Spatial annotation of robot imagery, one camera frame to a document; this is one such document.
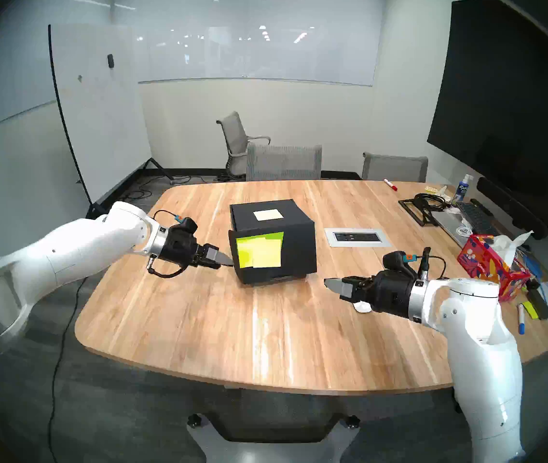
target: gray carpet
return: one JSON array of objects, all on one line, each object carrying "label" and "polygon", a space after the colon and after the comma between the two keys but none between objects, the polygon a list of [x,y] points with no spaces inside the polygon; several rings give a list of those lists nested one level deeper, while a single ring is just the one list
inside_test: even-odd
[{"label": "gray carpet", "polygon": [[[154,180],[144,187],[151,197],[128,202],[148,211],[167,188],[168,180]],[[87,279],[77,313],[102,276]],[[47,449],[51,378],[79,283],[39,302],[25,337],[0,356],[0,425],[24,463],[52,462]],[[187,416],[196,412],[208,415],[227,438],[252,441],[320,440],[336,415],[355,414],[362,426],[343,455],[345,463],[471,461],[467,423],[454,412],[450,390],[338,398],[224,389],[91,354],[73,328],[74,320],[56,381],[53,442],[60,463],[204,462],[185,428]]]}]

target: whiteboard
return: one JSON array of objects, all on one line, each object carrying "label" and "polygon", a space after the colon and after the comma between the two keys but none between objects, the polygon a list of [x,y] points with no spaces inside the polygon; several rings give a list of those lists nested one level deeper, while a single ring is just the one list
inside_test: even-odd
[{"label": "whiteboard", "polygon": [[109,24],[110,7],[110,0],[11,0],[0,14],[0,121],[55,99],[47,25]]},{"label": "whiteboard", "polygon": [[140,82],[248,77],[370,86],[383,4],[114,0],[111,16],[113,24],[129,25],[136,33]]},{"label": "whiteboard", "polygon": [[132,41],[126,27],[50,26],[58,104],[90,202],[152,157]]}]

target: gray mesh chair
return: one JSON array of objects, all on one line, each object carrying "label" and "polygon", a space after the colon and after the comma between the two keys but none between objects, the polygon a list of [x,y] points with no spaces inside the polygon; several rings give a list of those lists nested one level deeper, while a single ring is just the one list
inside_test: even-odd
[{"label": "gray mesh chair", "polygon": [[268,136],[247,136],[240,121],[240,115],[233,111],[229,116],[223,120],[217,120],[216,124],[220,124],[223,128],[223,134],[225,135],[225,141],[227,143],[227,164],[225,169],[227,174],[231,178],[239,179],[246,174],[246,156],[248,147],[248,141],[253,139],[267,139],[268,144],[271,139]]},{"label": "gray mesh chair", "polygon": [[317,180],[321,178],[321,146],[248,145],[247,181]]},{"label": "gray mesh chair", "polygon": [[427,157],[378,156],[365,152],[362,179],[426,182]]}]

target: tissue box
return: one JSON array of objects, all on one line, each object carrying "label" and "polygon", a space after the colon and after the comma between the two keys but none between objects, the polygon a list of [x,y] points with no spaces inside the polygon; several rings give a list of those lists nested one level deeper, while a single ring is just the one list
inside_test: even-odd
[{"label": "tissue box", "polygon": [[470,236],[457,260],[469,277],[498,283],[499,302],[506,302],[516,296],[532,275],[516,258],[512,267],[508,267],[486,242],[492,237],[492,235]]}]

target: chair armrest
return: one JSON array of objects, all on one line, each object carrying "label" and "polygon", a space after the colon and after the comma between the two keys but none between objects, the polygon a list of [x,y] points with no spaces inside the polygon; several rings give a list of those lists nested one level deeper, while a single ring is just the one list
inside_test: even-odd
[{"label": "chair armrest", "polygon": [[272,141],[272,138],[269,137],[269,136],[247,136],[248,137],[248,140],[249,141],[252,141],[253,139],[267,139],[268,140],[268,144]]}]

